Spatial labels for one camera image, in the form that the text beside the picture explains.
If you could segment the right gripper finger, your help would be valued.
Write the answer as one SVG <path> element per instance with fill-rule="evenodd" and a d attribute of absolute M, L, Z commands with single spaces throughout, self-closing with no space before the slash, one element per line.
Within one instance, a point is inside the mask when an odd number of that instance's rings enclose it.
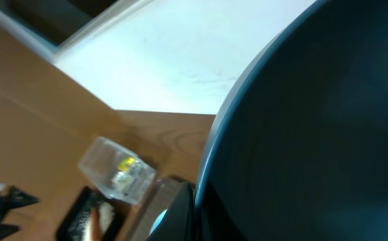
<path fill-rule="evenodd" d="M 161 222 L 147 241 L 191 241 L 194 209 L 193 190 L 183 183 Z"/>

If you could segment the small light blue bowl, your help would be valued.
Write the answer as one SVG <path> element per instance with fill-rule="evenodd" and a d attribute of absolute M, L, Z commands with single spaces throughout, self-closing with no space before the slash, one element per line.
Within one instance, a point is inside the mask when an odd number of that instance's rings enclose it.
<path fill-rule="evenodd" d="M 163 218 L 165 217 L 165 215 L 166 215 L 166 212 L 167 212 L 167 210 L 164 210 L 155 220 L 154 220 L 154 222 L 153 222 L 153 224 L 152 224 L 152 227 L 151 227 L 151 229 L 150 229 L 150 231 L 149 231 L 149 235 L 151 235 L 154 231 L 155 231 L 155 229 L 160 225 L 160 223 L 161 223 L 161 221 L 163 220 Z"/>

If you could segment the white paper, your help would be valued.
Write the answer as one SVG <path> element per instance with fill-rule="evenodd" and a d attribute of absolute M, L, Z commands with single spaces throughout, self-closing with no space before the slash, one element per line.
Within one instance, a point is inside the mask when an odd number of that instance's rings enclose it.
<path fill-rule="evenodd" d="M 124 172 L 118 172 L 111 179 L 111 183 L 115 190 L 126 192 L 131 187 L 134 180 L 135 179 L 131 175 Z"/>

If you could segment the pile of white rice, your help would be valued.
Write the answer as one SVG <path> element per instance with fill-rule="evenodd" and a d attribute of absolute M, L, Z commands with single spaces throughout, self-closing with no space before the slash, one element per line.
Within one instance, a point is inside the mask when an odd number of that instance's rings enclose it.
<path fill-rule="evenodd" d="M 114 216 L 115 211 L 111 204 L 98 197 L 88 199 L 69 225 L 67 240 L 102 240 Z"/>

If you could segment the green and silver wrapper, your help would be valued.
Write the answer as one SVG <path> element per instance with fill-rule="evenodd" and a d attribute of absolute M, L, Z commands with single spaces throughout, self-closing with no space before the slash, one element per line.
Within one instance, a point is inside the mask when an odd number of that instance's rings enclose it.
<path fill-rule="evenodd" d="M 117 169 L 121 172 L 128 172 L 130 168 L 135 164 L 134 157 L 126 157 L 117 165 Z"/>

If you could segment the large blue plate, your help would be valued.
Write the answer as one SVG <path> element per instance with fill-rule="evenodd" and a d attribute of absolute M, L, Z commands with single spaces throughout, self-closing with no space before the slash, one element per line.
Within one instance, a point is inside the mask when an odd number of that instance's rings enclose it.
<path fill-rule="evenodd" d="M 212 126 L 200 240 L 388 240 L 388 0 L 317 1 Z"/>

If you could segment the dark brown serving tray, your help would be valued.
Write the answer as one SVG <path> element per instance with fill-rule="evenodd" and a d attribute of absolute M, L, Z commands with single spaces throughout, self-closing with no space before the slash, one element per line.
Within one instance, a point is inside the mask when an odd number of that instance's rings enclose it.
<path fill-rule="evenodd" d="M 168 209 L 183 181 L 165 177 L 154 182 L 140 206 L 133 226 L 126 236 L 127 241 L 144 241 L 150 235 L 155 220 Z"/>

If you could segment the clear plastic bin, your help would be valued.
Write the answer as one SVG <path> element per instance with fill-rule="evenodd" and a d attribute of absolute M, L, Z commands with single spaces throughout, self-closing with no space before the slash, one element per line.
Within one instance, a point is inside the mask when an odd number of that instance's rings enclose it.
<path fill-rule="evenodd" d="M 130 205 L 143 199 L 156 176 L 138 155 L 104 137 L 93 141 L 78 166 L 106 198 Z"/>

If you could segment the black tray bin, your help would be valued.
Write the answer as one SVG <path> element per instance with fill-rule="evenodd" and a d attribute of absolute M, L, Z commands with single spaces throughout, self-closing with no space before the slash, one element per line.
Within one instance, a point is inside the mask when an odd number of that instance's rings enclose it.
<path fill-rule="evenodd" d="M 59 225 L 57 240 L 115 240 L 125 217 L 96 190 L 85 186 Z"/>

